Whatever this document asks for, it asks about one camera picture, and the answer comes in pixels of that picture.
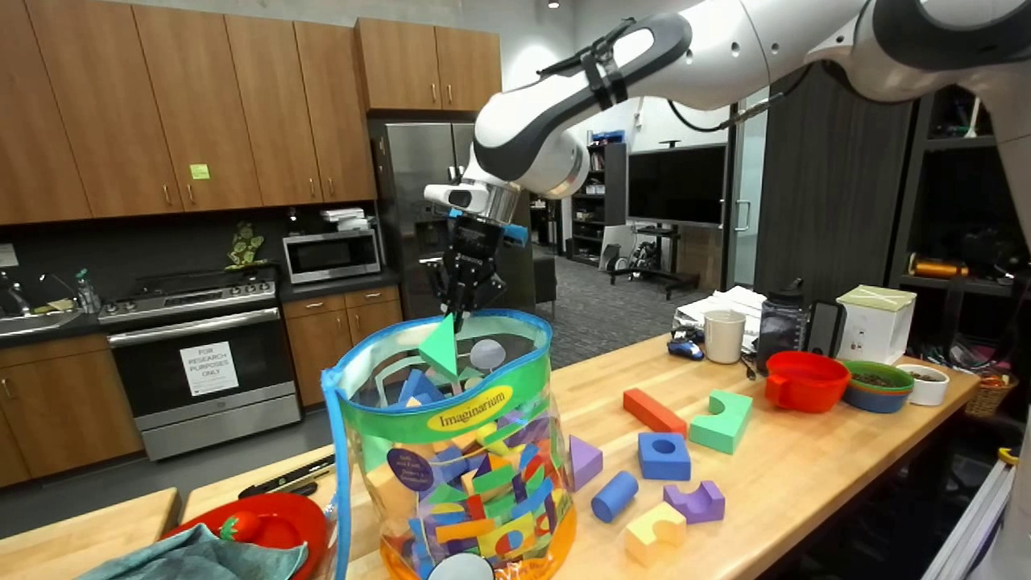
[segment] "monitor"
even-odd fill
[[[728,146],[639,151],[629,163],[631,223],[721,223]]]

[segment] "wooden countertop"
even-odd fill
[[[869,479],[891,470],[902,454],[922,443],[948,417],[973,394],[973,374],[951,374],[951,394],[942,407],[906,407],[893,417],[861,413],[839,403],[833,413],[782,413],[764,400],[764,380],[749,380],[741,363],[718,367],[667,354],[667,339],[639,341],[550,374],[550,394],[563,418],[563,433],[592,442],[606,454],[606,470],[578,493],[581,524],[578,543],[559,577],[759,577],[814,533],[833,512],[858,496]],[[663,550],[651,567],[625,557],[625,523],[661,503],[661,479],[639,479],[639,500],[614,523],[589,512],[592,493],[616,470],[639,470],[639,418],[623,413],[623,391],[646,391],[679,418],[703,417],[713,391],[755,397],[755,417],[736,454],[690,443],[694,479],[717,479],[728,512],[721,523],[690,524],[677,550]],[[232,503],[249,482],[315,461],[333,449],[318,449],[284,463],[272,463],[241,476],[229,476],[189,493],[183,518]],[[376,512],[350,476],[350,577],[388,577],[374,550]],[[325,506],[333,476],[318,482],[315,500]]]
[[[82,577],[113,557],[155,543],[173,518],[176,489],[159,489],[79,518],[0,542],[0,577]]]

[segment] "refrigerator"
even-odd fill
[[[426,182],[458,182],[474,143],[474,123],[450,120],[372,120],[380,232],[388,263],[399,274],[404,311],[434,315],[442,304],[428,282],[421,258],[446,255],[447,205],[421,199]],[[520,203],[517,223],[528,226],[532,199]],[[504,244],[496,255],[504,289],[479,306],[532,310],[535,272],[532,249]]]

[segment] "cardboard box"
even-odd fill
[[[839,356],[893,363],[906,354],[916,292],[895,286],[854,286],[839,295],[843,332]]]

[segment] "kitchen sink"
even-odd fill
[[[62,330],[74,319],[82,319],[85,311],[62,311],[62,315],[0,315],[0,339],[17,339],[17,335],[40,335],[40,332],[51,332]]]

